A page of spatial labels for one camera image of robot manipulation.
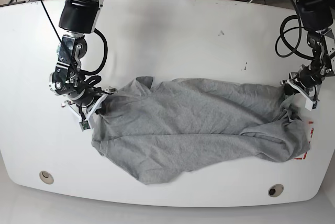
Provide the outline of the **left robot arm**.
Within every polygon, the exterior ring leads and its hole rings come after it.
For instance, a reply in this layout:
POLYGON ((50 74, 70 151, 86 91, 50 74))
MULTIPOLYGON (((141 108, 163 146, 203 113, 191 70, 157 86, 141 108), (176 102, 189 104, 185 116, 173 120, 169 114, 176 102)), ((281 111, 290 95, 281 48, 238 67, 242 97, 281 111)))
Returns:
POLYGON ((334 47, 327 46, 327 38, 334 39, 331 30, 333 16, 331 9, 334 8, 334 0, 294 0, 297 14, 285 18, 280 26, 279 39, 293 53, 303 59, 309 60, 308 66, 302 65, 297 72, 289 74, 287 80, 281 85, 287 96, 300 93, 311 101, 312 108, 316 108, 318 101, 317 87, 322 84, 326 77, 334 76, 334 47), (298 29, 307 31, 307 44, 312 50, 312 57, 299 52, 292 47, 285 38, 288 32, 286 24, 297 19, 302 25, 298 29))

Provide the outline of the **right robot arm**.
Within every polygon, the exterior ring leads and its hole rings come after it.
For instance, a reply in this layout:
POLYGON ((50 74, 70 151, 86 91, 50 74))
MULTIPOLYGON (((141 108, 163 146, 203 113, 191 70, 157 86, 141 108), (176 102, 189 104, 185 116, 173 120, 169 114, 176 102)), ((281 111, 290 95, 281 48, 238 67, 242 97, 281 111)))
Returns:
POLYGON ((96 22, 104 0, 65 0, 59 27, 65 30, 60 39, 55 71, 50 75, 50 89, 68 98, 64 105, 79 119, 83 129, 93 128, 93 114, 102 113, 108 92, 95 85, 101 81, 99 73, 108 57, 105 36, 96 29, 96 22), (94 71, 82 69, 81 58, 87 53, 85 35, 94 33, 103 42, 103 58, 94 71))

